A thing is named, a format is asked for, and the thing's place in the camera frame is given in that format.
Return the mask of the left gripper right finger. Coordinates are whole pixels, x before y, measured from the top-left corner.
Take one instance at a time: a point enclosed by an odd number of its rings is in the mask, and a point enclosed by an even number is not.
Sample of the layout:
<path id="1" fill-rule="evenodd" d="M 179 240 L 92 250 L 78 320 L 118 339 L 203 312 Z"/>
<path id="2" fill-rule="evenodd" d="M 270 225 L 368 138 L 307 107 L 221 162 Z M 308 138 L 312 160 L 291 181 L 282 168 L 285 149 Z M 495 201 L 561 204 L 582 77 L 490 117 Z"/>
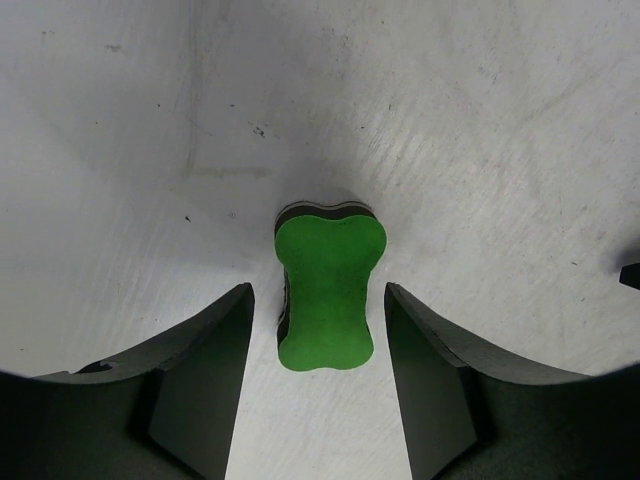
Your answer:
<path id="1" fill-rule="evenodd" d="M 448 321 L 396 284 L 387 340 L 416 479 L 635 479 L 639 368 L 551 367 Z"/>

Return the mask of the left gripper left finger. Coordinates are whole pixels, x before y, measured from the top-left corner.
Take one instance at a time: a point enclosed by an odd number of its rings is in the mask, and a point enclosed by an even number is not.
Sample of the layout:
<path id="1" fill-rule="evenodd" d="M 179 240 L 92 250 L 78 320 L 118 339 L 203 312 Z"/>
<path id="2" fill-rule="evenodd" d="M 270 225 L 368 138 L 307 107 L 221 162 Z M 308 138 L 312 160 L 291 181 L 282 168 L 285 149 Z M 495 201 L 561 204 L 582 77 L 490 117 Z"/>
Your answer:
<path id="1" fill-rule="evenodd" d="M 235 286 L 77 372 L 1 376 L 5 479 L 222 479 L 254 313 Z"/>

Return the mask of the green bone-shaped eraser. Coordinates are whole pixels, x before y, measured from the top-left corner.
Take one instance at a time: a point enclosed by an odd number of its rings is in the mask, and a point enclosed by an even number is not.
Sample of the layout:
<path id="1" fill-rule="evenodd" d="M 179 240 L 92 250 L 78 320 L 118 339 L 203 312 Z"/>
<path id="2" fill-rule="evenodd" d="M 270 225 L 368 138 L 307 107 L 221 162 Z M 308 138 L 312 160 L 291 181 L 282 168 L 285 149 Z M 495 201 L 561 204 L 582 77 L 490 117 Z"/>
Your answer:
<path id="1" fill-rule="evenodd" d="M 387 234 L 365 204 L 286 206 L 274 227 L 284 272 L 277 354 L 294 372 L 351 370 L 373 355 L 367 322 L 368 285 Z"/>

